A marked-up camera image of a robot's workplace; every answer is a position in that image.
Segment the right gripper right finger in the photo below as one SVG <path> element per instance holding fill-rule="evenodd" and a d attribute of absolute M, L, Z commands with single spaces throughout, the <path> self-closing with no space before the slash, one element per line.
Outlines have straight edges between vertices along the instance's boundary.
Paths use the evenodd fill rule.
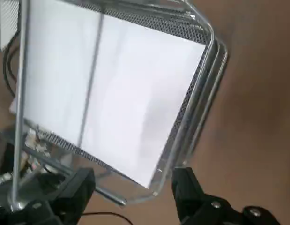
<path fill-rule="evenodd" d="M 204 193 L 190 167 L 172 171 L 171 188 L 181 225 L 278 225 L 267 209 L 245 206 L 236 211 L 223 198 Z"/>

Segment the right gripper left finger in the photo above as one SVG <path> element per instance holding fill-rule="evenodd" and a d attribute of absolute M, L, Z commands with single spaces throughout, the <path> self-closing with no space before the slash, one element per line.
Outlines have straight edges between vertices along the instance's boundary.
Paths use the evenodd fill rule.
<path fill-rule="evenodd" d="M 0 225 L 75 225 L 96 188 L 90 168 L 67 177 L 39 173 L 20 187 L 19 208 L 14 209 L 11 184 L 0 184 Z"/>

